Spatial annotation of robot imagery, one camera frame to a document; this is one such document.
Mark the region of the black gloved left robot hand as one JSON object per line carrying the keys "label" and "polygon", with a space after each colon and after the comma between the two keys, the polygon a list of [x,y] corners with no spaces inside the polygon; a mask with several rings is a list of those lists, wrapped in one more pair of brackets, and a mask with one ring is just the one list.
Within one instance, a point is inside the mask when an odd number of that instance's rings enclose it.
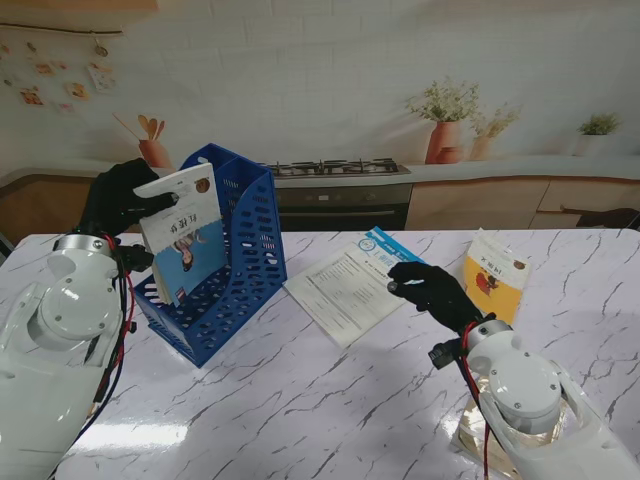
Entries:
{"label": "black gloved left robot hand", "polygon": [[173,207],[176,204],[173,193],[142,198],[134,192],[136,188],[158,179],[159,176],[142,158],[117,164],[99,174],[90,187],[78,231],[115,237],[138,224],[142,218]]}

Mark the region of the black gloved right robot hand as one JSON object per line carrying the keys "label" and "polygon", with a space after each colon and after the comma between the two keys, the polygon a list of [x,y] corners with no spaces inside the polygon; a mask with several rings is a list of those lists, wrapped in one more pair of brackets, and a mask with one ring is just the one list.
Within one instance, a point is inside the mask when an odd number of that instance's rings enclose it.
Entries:
{"label": "black gloved right robot hand", "polygon": [[484,315],[466,295],[459,282],[439,266],[422,262],[399,262],[388,272],[395,284],[391,293],[428,312],[439,324],[462,334]]}

